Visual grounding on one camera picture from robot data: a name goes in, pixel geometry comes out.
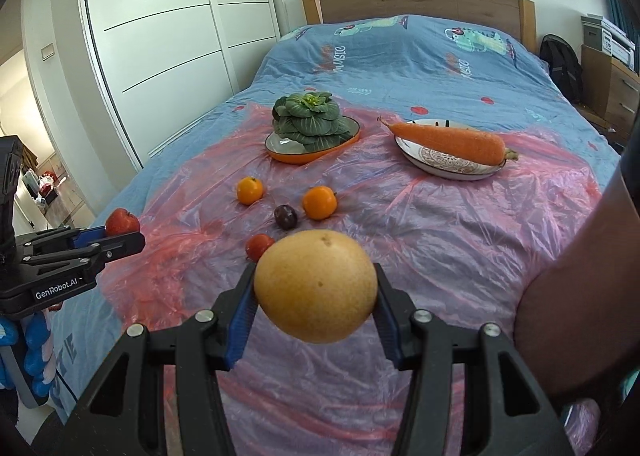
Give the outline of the left blue gloved hand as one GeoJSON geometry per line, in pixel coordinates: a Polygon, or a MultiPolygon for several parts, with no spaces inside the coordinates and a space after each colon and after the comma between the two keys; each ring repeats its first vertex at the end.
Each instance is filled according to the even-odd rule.
{"type": "Polygon", "coordinates": [[[15,391],[27,408],[48,401],[55,356],[47,312],[23,320],[1,317],[1,390],[15,391]]]}

